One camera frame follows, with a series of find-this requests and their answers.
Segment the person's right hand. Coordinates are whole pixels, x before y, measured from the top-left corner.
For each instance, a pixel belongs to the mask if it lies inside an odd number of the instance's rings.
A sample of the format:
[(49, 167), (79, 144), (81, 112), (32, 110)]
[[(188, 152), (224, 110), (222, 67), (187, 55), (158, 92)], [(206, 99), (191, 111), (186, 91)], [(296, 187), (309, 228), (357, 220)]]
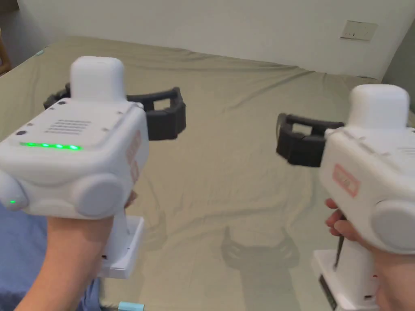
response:
[(385, 252), (370, 245), (358, 234), (349, 221), (341, 220), (343, 213), (331, 198), (325, 201), (325, 205), (330, 209), (335, 209), (326, 220), (331, 234), (334, 236), (344, 236), (352, 242), (357, 242), (372, 254), (376, 273), (382, 283), (382, 289), (390, 294), (393, 292), (395, 297), (402, 295), (404, 298), (409, 298), (414, 295), (415, 257), (413, 255)]

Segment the person's left hand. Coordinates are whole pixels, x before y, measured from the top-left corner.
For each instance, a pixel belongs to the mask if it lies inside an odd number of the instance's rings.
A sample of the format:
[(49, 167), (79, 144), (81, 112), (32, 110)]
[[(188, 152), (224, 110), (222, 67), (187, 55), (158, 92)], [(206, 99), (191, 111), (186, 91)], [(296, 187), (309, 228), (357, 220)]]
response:
[(95, 220), (48, 217), (41, 274), (66, 273), (70, 280), (95, 278), (113, 223), (113, 216)]

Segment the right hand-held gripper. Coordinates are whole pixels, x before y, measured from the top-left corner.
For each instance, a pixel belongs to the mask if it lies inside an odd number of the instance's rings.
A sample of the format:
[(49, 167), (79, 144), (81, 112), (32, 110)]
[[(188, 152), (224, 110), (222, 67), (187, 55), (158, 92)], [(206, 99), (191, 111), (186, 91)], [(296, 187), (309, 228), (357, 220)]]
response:
[[(397, 254), (415, 251), (415, 134), (409, 94), (395, 85), (352, 89), (346, 125), (281, 113), (276, 153), (294, 166), (319, 168), (322, 186), (360, 236)], [(295, 132), (295, 124), (311, 133)], [(348, 239), (315, 250), (313, 270), (334, 311), (377, 311), (378, 277), (369, 252)]]

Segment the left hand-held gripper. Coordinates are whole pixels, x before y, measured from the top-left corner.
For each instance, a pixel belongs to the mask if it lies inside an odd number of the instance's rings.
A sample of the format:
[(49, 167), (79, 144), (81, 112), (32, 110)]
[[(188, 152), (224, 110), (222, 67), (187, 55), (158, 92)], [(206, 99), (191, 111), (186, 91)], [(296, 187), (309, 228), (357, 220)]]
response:
[(11, 211), (70, 219), (114, 216), (100, 277), (127, 279), (144, 220), (125, 204), (149, 156), (143, 105), (128, 101), (124, 65), (83, 56), (45, 110), (0, 144), (0, 201)]

